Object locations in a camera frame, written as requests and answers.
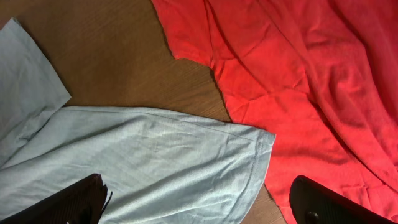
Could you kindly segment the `light blue t-shirt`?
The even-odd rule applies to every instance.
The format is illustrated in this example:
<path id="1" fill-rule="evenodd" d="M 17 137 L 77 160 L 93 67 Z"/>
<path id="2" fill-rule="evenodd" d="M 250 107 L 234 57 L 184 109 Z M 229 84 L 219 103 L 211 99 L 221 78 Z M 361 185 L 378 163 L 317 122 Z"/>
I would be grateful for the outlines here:
<path id="1" fill-rule="evenodd" d="M 275 136 L 157 108 L 66 106 L 53 66 L 16 19 L 1 29 L 1 218 L 99 174 L 101 223 L 240 223 Z"/>

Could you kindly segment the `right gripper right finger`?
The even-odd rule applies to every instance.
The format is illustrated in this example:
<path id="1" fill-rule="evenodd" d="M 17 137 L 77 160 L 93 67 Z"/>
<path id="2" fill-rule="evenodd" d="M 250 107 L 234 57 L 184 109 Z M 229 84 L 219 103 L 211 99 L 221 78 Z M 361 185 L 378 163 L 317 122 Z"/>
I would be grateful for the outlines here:
<path id="1" fill-rule="evenodd" d="M 394 223 L 303 175 L 292 182 L 289 203 L 298 224 Z"/>

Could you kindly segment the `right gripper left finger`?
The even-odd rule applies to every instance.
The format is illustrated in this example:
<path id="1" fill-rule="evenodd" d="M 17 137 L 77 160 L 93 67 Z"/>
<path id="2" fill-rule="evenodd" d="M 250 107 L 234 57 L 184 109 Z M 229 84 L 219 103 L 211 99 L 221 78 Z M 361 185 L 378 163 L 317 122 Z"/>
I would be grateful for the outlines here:
<path id="1" fill-rule="evenodd" d="M 29 208 L 1 220 L 1 224 L 97 224 L 112 195 L 100 174 L 91 174 Z"/>

